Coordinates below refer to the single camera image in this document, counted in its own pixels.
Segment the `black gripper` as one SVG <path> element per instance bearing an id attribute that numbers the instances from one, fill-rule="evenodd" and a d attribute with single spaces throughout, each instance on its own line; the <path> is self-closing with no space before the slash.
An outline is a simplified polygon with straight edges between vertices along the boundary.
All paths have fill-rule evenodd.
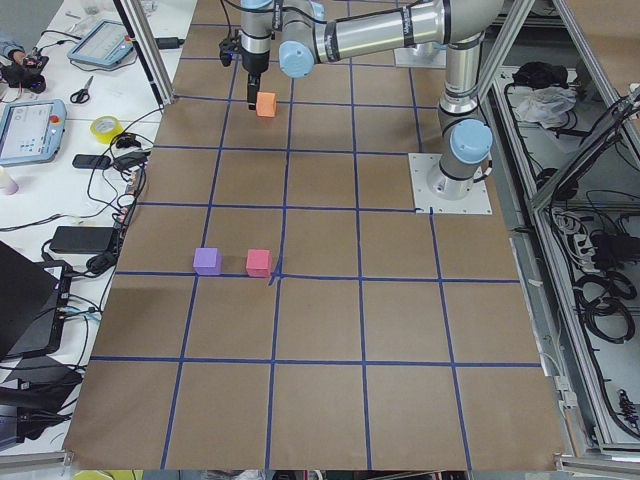
<path id="1" fill-rule="evenodd" d="M 219 58 L 224 67 L 231 65 L 232 57 L 239 55 L 243 68 L 249 73 L 247 78 L 247 105 L 257 109 L 261 74 L 269 67 L 271 36 L 255 37 L 243 30 L 237 30 L 219 43 Z"/>

